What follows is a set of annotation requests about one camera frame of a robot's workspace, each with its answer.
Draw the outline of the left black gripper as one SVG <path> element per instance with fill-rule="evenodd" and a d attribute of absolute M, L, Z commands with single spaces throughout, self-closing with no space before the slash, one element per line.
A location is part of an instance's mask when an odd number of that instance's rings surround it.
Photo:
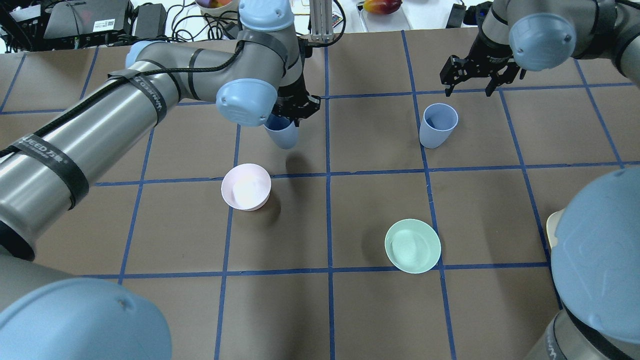
<path fill-rule="evenodd" d="M 300 75 L 297 80 L 277 89 L 276 102 L 272 108 L 272 114 L 278 117 L 286 117 L 296 127 L 300 127 L 301 119 L 313 116 L 322 104 L 322 98 L 311 95 L 307 91 L 306 79 Z"/>

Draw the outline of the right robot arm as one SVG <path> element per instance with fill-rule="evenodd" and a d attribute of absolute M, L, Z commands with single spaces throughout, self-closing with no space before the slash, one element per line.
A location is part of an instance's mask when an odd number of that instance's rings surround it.
<path fill-rule="evenodd" d="M 509 126 L 558 301 L 526 360 L 639 358 L 639 3 L 494 0 L 452 93 L 487 79 Z"/>

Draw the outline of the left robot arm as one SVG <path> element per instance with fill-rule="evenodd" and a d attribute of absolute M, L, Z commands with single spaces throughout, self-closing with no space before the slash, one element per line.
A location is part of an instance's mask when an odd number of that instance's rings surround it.
<path fill-rule="evenodd" d="M 287 0 L 241 0 L 232 53 L 141 41 L 125 68 L 1 152 L 1 358 L 169 360 L 169 324 L 150 300 L 113 282 L 34 263 L 35 242 L 182 100 L 228 121 L 318 110 Z"/>

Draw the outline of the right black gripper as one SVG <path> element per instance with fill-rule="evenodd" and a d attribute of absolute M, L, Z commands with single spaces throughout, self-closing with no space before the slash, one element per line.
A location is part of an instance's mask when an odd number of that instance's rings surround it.
<path fill-rule="evenodd" d="M 522 68 L 512 55 L 494 56 L 484 52 L 471 52 L 467 57 L 450 55 L 439 72 L 439 79 L 445 86 L 445 96 L 450 97 L 455 86 L 475 78 L 489 78 L 485 88 L 487 97 L 501 85 L 512 84 L 517 78 L 522 79 Z"/>

